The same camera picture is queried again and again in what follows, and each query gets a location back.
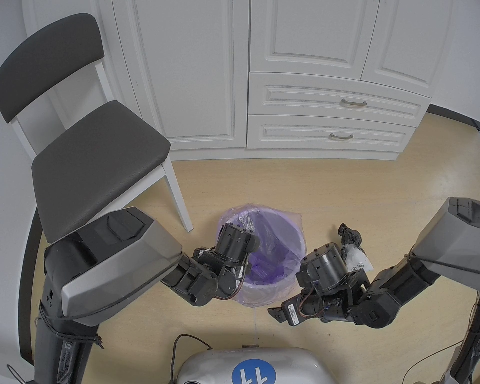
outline gray chair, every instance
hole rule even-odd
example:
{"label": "gray chair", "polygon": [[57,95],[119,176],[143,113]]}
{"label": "gray chair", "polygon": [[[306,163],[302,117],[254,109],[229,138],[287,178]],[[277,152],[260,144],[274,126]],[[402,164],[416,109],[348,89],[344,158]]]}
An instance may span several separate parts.
{"label": "gray chair", "polygon": [[[52,243],[87,222],[120,209],[166,176],[184,227],[190,221],[168,155],[170,142],[114,100],[102,64],[95,18],[65,17],[25,40],[0,67],[0,112],[32,158],[40,221]],[[17,114],[78,69],[95,63],[107,103],[36,154]]]}

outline drawer handle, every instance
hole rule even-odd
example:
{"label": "drawer handle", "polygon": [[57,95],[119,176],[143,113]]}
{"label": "drawer handle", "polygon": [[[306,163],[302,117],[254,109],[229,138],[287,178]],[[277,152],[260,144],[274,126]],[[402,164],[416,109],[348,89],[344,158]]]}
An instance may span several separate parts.
{"label": "drawer handle", "polygon": [[348,140],[348,139],[353,139],[353,134],[351,133],[349,136],[337,136],[337,135],[334,135],[333,133],[331,133],[330,137],[332,137],[334,139]]}
{"label": "drawer handle", "polygon": [[348,101],[348,100],[342,99],[341,102],[343,104],[355,105],[356,107],[364,107],[367,105],[366,101],[364,101],[363,103],[356,103],[355,101]]}

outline floor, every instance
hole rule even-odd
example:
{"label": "floor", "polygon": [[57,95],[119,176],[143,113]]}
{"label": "floor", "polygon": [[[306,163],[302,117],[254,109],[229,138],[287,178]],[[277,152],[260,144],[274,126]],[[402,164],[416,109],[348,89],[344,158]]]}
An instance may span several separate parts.
{"label": "floor", "polygon": [[[394,162],[253,159],[173,165],[193,221],[191,233],[181,226],[162,180],[132,204],[165,226],[187,254],[214,245],[222,212],[258,203],[301,213],[308,250],[339,242],[336,229],[342,222],[359,230],[375,268],[370,278],[400,261],[446,197],[480,199],[479,133],[430,114]],[[42,263],[39,257],[35,308],[43,285]],[[441,277],[384,329],[317,320],[292,328],[274,321],[266,308],[245,308],[234,301],[214,300],[194,308],[157,284],[100,326],[105,349],[93,347],[83,382],[166,384],[173,341],[180,333],[191,333],[214,348],[307,348],[341,384],[399,384],[412,364],[463,338],[475,295]],[[193,340],[181,341],[177,367],[201,350]],[[417,365],[406,383],[439,380],[452,352],[451,348]]]}

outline white chair frame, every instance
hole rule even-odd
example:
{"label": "white chair frame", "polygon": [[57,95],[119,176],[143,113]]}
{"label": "white chair frame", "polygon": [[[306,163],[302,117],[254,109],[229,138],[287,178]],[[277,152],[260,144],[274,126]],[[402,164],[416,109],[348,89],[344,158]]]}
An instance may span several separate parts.
{"label": "white chair frame", "polygon": [[[105,95],[105,99],[107,100],[107,102],[115,100],[112,89],[110,88],[110,84],[108,83],[107,74],[105,73],[102,60],[98,60],[95,62],[95,69],[96,69],[98,78],[100,80],[100,84],[102,87],[103,94]],[[28,138],[25,136],[25,133],[17,117],[14,117],[10,122],[10,124],[13,127],[13,130],[18,136],[23,147],[25,148],[25,151],[33,160],[36,157],[37,153],[34,151],[32,145],[28,141]],[[173,201],[175,202],[175,207],[179,213],[180,220],[183,226],[185,227],[185,229],[188,232],[190,232],[193,229],[192,221],[190,220],[187,207],[185,206],[185,202],[183,200],[183,196],[180,191],[177,177],[175,176],[175,172],[173,170],[172,162],[170,160],[170,154],[167,156],[167,158],[162,164],[160,164],[154,170],[150,171],[150,173],[148,173],[146,176],[138,180],[133,186],[127,189],[115,200],[107,204],[89,222],[99,218],[100,216],[103,216],[108,212],[122,209],[135,197],[137,197],[147,188],[151,187],[153,184],[155,184],[164,176],[166,177],[168,189],[170,190]]]}

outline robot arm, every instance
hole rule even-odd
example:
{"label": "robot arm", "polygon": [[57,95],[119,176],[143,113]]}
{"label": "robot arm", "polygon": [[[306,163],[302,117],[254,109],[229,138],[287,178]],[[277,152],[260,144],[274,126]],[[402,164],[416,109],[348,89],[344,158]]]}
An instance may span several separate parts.
{"label": "robot arm", "polygon": [[[480,290],[480,202],[448,198],[410,252],[372,283],[363,270],[347,272],[336,244],[315,249],[297,273],[301,293],[268,311],[291,326],[319,318],[324,323],[340,320],[382,328],[440,275]],[[480,359],[478,300],[475,308],[462,348],[443,378],[445,383],[466,383]]]}
{"label": "robot arm", "polygon": [[102,347],[98,325],[158,281],[194,306],[233,297],[258,245],[250,231],[225,224],[214,248],[197,249],[189,258],[166,229],[134,207],[106,214],[50,245],[34,383],[80,383],[92,344]]}

